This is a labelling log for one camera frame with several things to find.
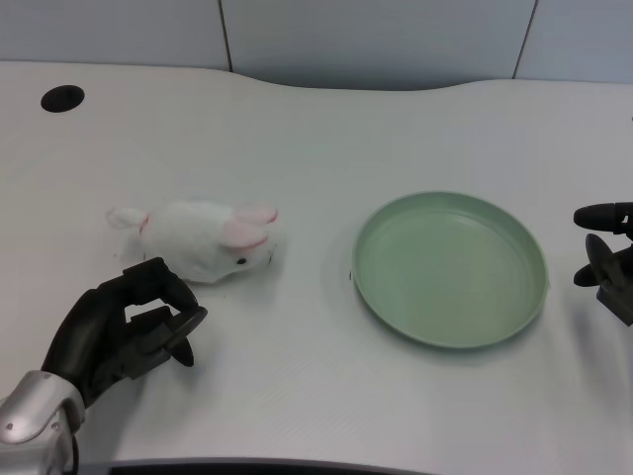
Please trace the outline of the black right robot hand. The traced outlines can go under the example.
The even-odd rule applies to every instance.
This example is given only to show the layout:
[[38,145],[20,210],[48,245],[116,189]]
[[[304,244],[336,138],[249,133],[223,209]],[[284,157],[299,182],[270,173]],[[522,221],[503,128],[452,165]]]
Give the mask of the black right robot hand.
[[[632,203],[603,203],[577,209],[574,223],[580,228],[632,239]],[[627,327],[632,326],[632,245],[613,252],[604,240],[587,234],[588,264],[578,270],[574,283],[596,287],[596,299]]]

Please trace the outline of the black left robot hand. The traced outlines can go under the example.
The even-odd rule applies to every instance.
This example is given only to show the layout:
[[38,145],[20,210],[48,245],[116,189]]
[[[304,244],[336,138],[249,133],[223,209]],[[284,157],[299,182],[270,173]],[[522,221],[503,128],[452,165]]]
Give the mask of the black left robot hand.
[[90,407],[119,381],[137,379],[171,358],[193,366],[187,336],[207,313],[163,259],[147,260],[80,297],[42,371],[71,383]]

